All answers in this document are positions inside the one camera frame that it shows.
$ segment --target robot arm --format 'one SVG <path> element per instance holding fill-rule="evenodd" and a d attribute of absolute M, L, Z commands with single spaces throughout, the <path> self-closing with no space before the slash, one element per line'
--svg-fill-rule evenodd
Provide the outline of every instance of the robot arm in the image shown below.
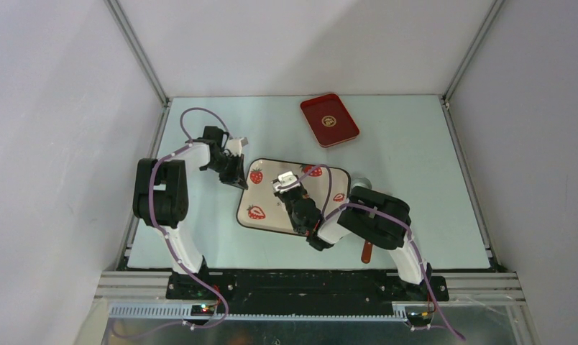
<path fill-rule="evenodd" d="M 423 282 L 420 262 L 409 242 L 406 230 L 395 222 L 358 208 L 364 206 L 375 209 L 409 225 L 410 207 L 407 203 L 383 193 L 355 187 L 349 196 L 350 204 L 354 204 L 355 207 L 345 207 L 337 220 L 324 223 L 321 211 L 308 197 L 303 185 L 295 184 L 296 180 L 297 176 L 292 172 L 285 172 L 272 182 L 272 186 L 275 196 L 285 204 L 293 230 L 305 234 L 306 241 L 312 247 L 317 250 L 331 248 L 352 232 L 375 246 L 386 249 L 397 265 L 402 281 L 414 285 Z M 423 262 L 423 265 L 428 268 L 427 274 L 430 274 L 430 266 L 426 262 Z"/>
<path fill-rule="evenodd" d="M 247 189 L 244 176 L 242 148 L 246 138 L 228 139 L 222 144 L 226 132 L 208 126 L 201 138 L 194 140 L 186 151 L 160 165 L 155 176 L 155 185 L 164 185 L 164 190 L 154 190 L 154 212 L 158 224 L 165 231 L 156 231 L 162 240 L 168 239 L 173 251 L 191 272 L 198 272 L 203 256 L 195 246 L 191 234 L 182 229 L 181 221 L 188 212 L 188 176 L 198 170 L 211 169 L 219 174 L 219 180 L 228 185 Z M 133 212 L 148 226 L 153 226 L 148 204 L 149 181 L 156 159 L 142 159 L 137 165 L 134 186 Z M 184 274 L 184 269 L 173 260 L 173 270 Z"/>

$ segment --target white tray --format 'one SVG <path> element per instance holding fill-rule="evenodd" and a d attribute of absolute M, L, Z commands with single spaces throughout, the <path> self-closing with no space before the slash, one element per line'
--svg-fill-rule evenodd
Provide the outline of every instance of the white tray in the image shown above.
<path fill-rule="evenodd" d="M 285 205 L 274 196 L 272 180 L 289 170 L 293 171 L 293 174 L 301 176 L 308 167 L 312 167 L 312 165 L 281 160 L 255 160 L 247 171 L 249 189 L 242 192 L 236 213 L 238 223 L 247 228 L 298 235 L 293 231 Z M 350 176 L 346 171 L 335 167 L 330 170 L 331 195 L 325 214 L 333 211 L 344 202 L 350 186 Z M 302 180 L 308 195 L 316 202 L 319 209 L 323 207 L 327 197 L 328 176 L 327 169 L 320 169 Z"/>

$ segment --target white enclosure wall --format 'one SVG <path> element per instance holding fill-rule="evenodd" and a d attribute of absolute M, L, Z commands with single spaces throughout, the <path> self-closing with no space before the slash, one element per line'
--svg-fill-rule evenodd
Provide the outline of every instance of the white enclosure wall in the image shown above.
<path fill-rule="evenodd" d="M 578 344 L 578 1 L 508 1 L 451 110 L 543 344 Z"/>
<path fill-rule="evenodd" d="M 441 94 L 492 0 L 121 1 L 169 96 Z"/>
<path fill-rule="evenodd" d="M 159 118 L 103 1 L 0 1 L 0 344 L 73 343 Z"/>

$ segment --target purple cable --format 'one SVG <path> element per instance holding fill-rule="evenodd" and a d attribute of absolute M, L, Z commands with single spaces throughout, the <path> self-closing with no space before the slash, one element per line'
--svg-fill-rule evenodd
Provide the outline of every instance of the purple cable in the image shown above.
<path fill-rule="evenodd" d="M 205 108 L 194 107 L 194 108 L 189 108 L 189 109 L 185 110 L 183 113 L 181 113 L 181 117 L 179 118 L 179 125 L 181 125 L 181 130 L 183 130 L 183 133 L 185 133 L 185 135 L 188 136 L 189 142 L 192 142 L 193 139 L 192 139 L 192 136 L 188 133 L 188 130 L 185 129 L 185 126 L 183 126 L 183 117 L 184 117 L 187 113 L 189 113 L 190 111 L 194 111 L 194 110 L 202 110 L 202 111 L 205 111 L 205 112 L 209 113 L 210 115 L 215 116 L 215 117 L 219 120 L 219 122 L 221 122 L 221 125 L 224 127 L 224 129 L 226 130 L 226 132 L 228 132 L 229 138 L 230 138 L 230 139 L 232 138 L 232 135 L 230 134 L 230 131 L 229 131 L 229 129 L 228 129 L 228 126 L 226 126 L 226 123 L 224 122 L 224 120 L 221 119 L 221 117 L 219 117 L 219 115 L 217 115 L 217 114 L 215 114 L 214 112 L 212 112 L 212 111 L 210 111 L 210 110 L 208 110 L 208 109 L 205 109 Z"/>
<path fill-rule="evenodd" d="M 176 151 L 174 151 L 173 153 L 166 155 L 162 158 L 160 158 L 154 165 L 154 167 L 152 168 L 152 175 L 150 177 L 150 188 L 149 188 L 149 195 L 147 197 L 147 201 L 149 203 L 149 207 L 150 207 L 150 217 L 152 219 L 152 225 L 160 230 L 162 232 L 162 235 L 167 235 L 168 233 L 166 232 L 166 230 L 164 230 L 156 221 L 155 218 L 155 212 L 154 212 L 154 185 L 155 185 L 155 176 L 157 173 L 157 170 L 160 168 L 160 165 L 162 163 L 164 163 L 164 161 L 169 160 L 170 158 L 179 155 L 180 153 L 183 153 L 185 151 L 187 151 L 190 147 L 191 147 L 191 142 L 188 143 L 186 146 L 181 147 L 180 149 L 177 149 Z M 195 325 L 193 323 L 189 323 L 187 322 L 187 324 L 191 327 L 191 328 L 211 328 L 214 326 L 219 325 L 221 322 L 223 322 L 223 320 L 225 320 L 228 317 L 229 314 L 229 306 L 228 306 L 228 302 L 226 301 L 226 299 L 224 298 L 224 296 L 218 292 L 217 290 L 215 290 L 214 288 L 212 288 L 210 285 L 206 284 L 205 282 L 203 282 L 202 280 L 198 279 L 198 277 L 196 277 L 192 272 L 190 272 L 190 270 L 183 264 L 183 262 L 181 262 L 181 260 L 179 259 L 179 256 L 177 255 L 177 253 L 175 253 L 175 250 L 173 249 L 172 244 L 170 243 L 170 239 L 165 238 L 166 241 L 166 246 L 168 247 L 168 250 L 170 251 L 170 255 L 173 256 L 173 259 L 175 260 L 175 262 L 177 262 L 177 264 L 179 265 L 179 267 L 181 267 L 185 273 L 187 273 L 192 279 L 194 279 L 198 284 L 204 286 L 207 290 L 211 291 L 212 293 L 214 293 L 219 300 L 221 300 L 221 302 L 224 304 L 224 315 L 217 321 L 213 322 L 213 323 L 205 323 L 202 326 L 199 325 Z"/>
<path fill-rule="evenodd" d="M 144 337 L 146 337 L 146 336 L 149 336 L 150 334 L 153 334 L 153 333 L 159 331 L 159 330 L 162 329 L 162 328 L 166 328 L 166 327 L 168 327 L 168 326 L 182 325 L 182 324 L 183 324 L 183 321 L 175 320 L 175 321 L 163 323 L 162 325 L 159 325 L 158 327 L 152 328 L 152 329 L 150 329 L 149 331 L 144 332 L 144 333 L 141 333 L 141 334 L 135 334 L 135 335 L 133 335 L 133 336 L 122 336 L 121 334 L 118 334 L 118 333 L 116 332 L 116 329 L 115 329 L 116 322 L 114 322 L 114 323 L 111 325 L 111 334 L 113 334 L 116 338 L 120 338 L 120 339 L 125 339 L 125 340 L 138 340 L 138 339 L 144 338 Z"/>
<path fill-rule="evenodd" d="M 297 184 L 299 184 L 300 182 L 302 182 L 303 179 L 307 178 L 308 176 L 310 176 L 310 172 L 314 171 L 315 169 L 318 169 L 320 167 L 324 167 L 327 169 L 327 175 L 329 176 L 329 187 L 327 188 L 327 198 L 325 199 L 325 203 L 323 204 L 323 208 L 321 209 L 321 215 L 324 217 L 325 216 L 325 209 L 327 209 L 327 203 L 329 202 L 329 197 L 331 196 L 331 168 L 328 167 L 325 164 L 318 164 L 315 165 L 313 167 L 311 167 L 308 172 L 306 172 L 304 175 L 300 176 L 298 178 L 297 181 L 295 181 L 294 183 L 291 183 L 290 185 L 286 185 L 285 187 L 279 187 L 279 190 L 285 190 L 285 189 L 289 189 L 289 188 L 293 188 L 295 187 Z"/>
<path fill-rule="evenodd" d="M 428 289 L 428 293 L 431 295 L 431 300 L 433 301 L 433 304 L 437 308 L 437 311 L 439 312 L 441 319 L 444 320 L 444 323 L 446 324 L 446 328 L 450 332 L 452 332 L 452 334 L 454 334 L 455 337 L 457 337 L 458 339 L 460 339 L 462 341 L 466 341 L 467 339 L 460 332 L 458 332 L 456 329 L 454 329 L 454 327 L 452 327 L 450 325 L 450 322 L 448 322 L 448 319 L 444 315 L 444 312 L 441 311 L 441 308 L 439 307 L 439 304 L 437 303 L 437 298 L 435 298 L 435 294 L 433 294 L 433 288 L 431 287 L 431 282 L 429 282 L 428 278 L 426 277 L 426 268 L 424 267 L 424 264 L 422 263 L 423 259 L 422 259 L 421 253 L 418 250 L 416 243 L 412 240 L 412 229 L 410 229 L 409 225 L 407 225 L 406 223 L 400 221 L 399 219 L 397 219 L 393 216 L 389 216 L 386 213 L 380 212 L 378 210 L 375 210 L 373 208 L 370 208 L 370 207 L 367 207 L 364 205 L 359 205 L 358 203 L 345 203 L 345 204 L 340 205 L 340 207 L 338 207 L 335 210 L 333 210 L 332 212 L 330 212 L 329 215 L 327 215 L 327 217 L 325 217 L 325 220 L 328 221 L 331 217 L 333 217 L 338 212 L 340 212 L 343 208 L 346 208 L 346 207 L 358 208 L 361 210 L 372 212 L 376 216 L 380 216 L 380 217 L 383 217 L 385 219 L 388 219 L 389 221 L 392 221 L 393 223 L 400 225 L 401 227 L 403 227 L 405 229 L 405 232 L 408 235 L 408 242 L 410 242 L 412 244 L 412 248 L 414 248 L 414 253 L 416 254 L 416 259 L 418 259 L 418 266 L 420 266 L 420 268 L 421 268 L 421 272 L 422 272 L 422 275 L 424 278 L 424 282 L 426 284 L 426 288 Z"/>

